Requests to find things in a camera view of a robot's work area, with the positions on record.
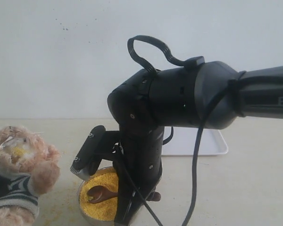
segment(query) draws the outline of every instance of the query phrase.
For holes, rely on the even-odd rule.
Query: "table surface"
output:
[[[0,120],[43,132],[62,153],[61,176],[51,193],[40,198],[35,226],[88,226],[76,203],[81,180],[69,168],[96,125],[117,129],[113,120]],[[198,194],[191,226],[283,225],[283,120],[237,119],[221,131],[226,155],[198,159]],[[165,226],[180,226],[191,202],[191,158],[163,157],[157,187],[160,202],[149,202]],[[103,162],[101,167],[110,165]],[[143,208],[133,226],[155,226]]]

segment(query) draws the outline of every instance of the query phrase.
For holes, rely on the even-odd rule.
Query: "white wall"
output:
[[[138,34],[182,60],[280,66],[283,0],[0,0],[0,118],[110,118],[108,94],[141,68],[127,50]],[[135,46],[172,67],[156,48]]]

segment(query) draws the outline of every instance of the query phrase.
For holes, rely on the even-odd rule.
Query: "teddy bear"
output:
[[[32,226],[60,176],[60,153],[23,126],[0,129],[0,226]]]

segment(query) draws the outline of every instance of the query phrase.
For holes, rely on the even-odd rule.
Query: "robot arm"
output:
[[[135,53],[134,40],[155,45],[178,67],[155,69]],[[88,179],[102,159],[113,162],[119,177],[117,226],[129,225],[156,190],[162,176],[165,126],[224,129],[237,117],[283,119],[283,66],[237,72],[223,62],[205,63],[202,56],[180,61],[163,42],[149,36],[130,39],[128,49],[144,69],[108,96],[119,131],[94,128],[71,167],[77,176]]]

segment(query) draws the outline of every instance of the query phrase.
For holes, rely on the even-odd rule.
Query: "white tray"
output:
[[[187,155],[192,156],[195,147],[197,130],[195,128],[174,128],[172,140],[163,145],[162,156],[168,155]],[[165,128],[164,139],[170,136],[171,127]],[[203,130],[199,156],[202,155],[220,155],[228,152],[228,146],[219,130]]]

